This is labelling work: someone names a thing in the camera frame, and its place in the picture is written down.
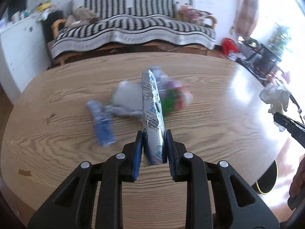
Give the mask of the person's right hand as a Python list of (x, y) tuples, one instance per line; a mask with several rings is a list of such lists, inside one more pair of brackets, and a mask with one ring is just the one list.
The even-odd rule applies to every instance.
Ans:
[(304, 184), (304, 167), (305, 167), (305, 158), (302, 158), (297, 173), (294, 176), (290, 186), (289, 195), (291, 197), (295, 197), (301, 192), (301, 187)]

